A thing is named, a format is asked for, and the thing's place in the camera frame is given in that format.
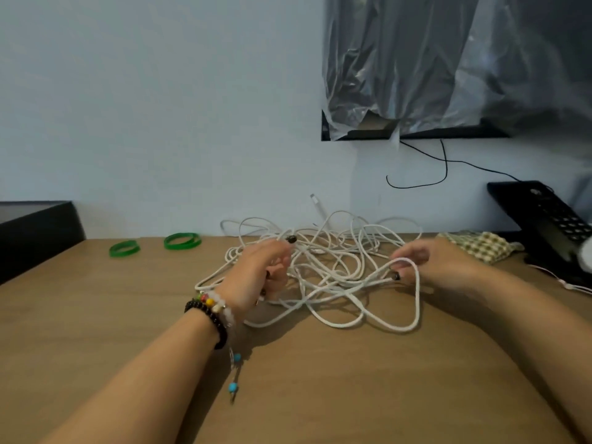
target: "green and white checkered fabric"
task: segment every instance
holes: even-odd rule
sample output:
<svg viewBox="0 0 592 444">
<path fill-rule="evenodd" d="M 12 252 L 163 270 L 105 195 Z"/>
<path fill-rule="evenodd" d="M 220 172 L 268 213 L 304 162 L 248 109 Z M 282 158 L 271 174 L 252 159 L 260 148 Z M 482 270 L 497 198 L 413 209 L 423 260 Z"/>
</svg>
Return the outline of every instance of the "green and white checkered fabric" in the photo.
<svg viewBox="0 0 592 444">
<path fill-rule="evenodd" d="M 438 234 L 438 236 L 455 243 L 461 249 L 488 265 L 505 259 L 515 251 L 524 250 L 524 246 L 520 243 L 509 243 L 492 232 L 463 231 L 456 234 L 444 232 Z"/>
</svg>

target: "black box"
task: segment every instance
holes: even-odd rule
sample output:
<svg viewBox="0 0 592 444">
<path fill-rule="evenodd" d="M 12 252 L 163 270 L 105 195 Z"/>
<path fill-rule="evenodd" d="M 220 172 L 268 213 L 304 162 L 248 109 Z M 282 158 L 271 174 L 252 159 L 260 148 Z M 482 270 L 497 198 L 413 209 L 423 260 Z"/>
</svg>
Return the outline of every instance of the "black box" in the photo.
<svg viewBox="0 0 592 444">
<path fill-rule="evenodd" d="M 85 238 L 71 201 L 0 202 L 0 284 Z"/>
</svg>

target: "black telephone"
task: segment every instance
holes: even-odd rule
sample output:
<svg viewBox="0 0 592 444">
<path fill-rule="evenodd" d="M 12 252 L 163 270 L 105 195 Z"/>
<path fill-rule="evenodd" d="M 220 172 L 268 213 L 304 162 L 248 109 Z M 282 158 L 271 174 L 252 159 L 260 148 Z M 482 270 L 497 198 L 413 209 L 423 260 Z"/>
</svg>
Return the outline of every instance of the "black telephone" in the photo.
<svg viewBox="0 0 592 444">
<path fill-rule="evenodd" d="M 490 182 L 487 191 L 521 227 L 519 241 L 529 253 L 527 263 L 570 283 L 590 286 L 592 274 L 582 271 L 577 254 L 592 236 L 592 227 L 572 208 L 537 180 Z"/>
</svg>

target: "white wall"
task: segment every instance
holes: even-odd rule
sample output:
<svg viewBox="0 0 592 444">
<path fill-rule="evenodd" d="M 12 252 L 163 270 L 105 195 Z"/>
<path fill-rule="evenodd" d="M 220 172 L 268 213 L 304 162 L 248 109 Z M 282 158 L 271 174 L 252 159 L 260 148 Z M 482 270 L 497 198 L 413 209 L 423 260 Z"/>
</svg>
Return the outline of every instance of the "white wall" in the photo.
<svg viewBox="0 0 592 444">
<path fill-rule="evenodd" d="M 290 227 L 328 211 L 429 231 L 512 227 L 506 180 L 384 142 L 321 142 L 323 0 L 3 0 L 0 200 L 72 199 L 88 237 Z M 448 140 L 449 158 L 541 179 L 587 173 L 563 141 Z M 440 153 L 438 142 L 415 142 Z M 400 231 L 410 226 L 400 223 Z"/>
</svg>

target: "person's right arm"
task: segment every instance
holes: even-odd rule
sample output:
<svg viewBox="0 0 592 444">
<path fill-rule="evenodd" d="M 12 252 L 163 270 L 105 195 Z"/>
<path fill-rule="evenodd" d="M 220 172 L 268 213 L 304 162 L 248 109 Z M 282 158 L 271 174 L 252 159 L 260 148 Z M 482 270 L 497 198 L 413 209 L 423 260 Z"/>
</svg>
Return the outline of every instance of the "person's right arm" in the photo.
<svg viewBox="0 0 592 444">
<path fill-rule="evenodd" d="M 418 264 L 422 280 L 461 292 L 491 309 L 506 324 L 584 436 L 592 442 L 592 326 L 520 278 L 487 266 L 444 238 L 417 240 L 392 258 Z M 401 280 L 414 272 L 396 262 Z"/>
</svg>

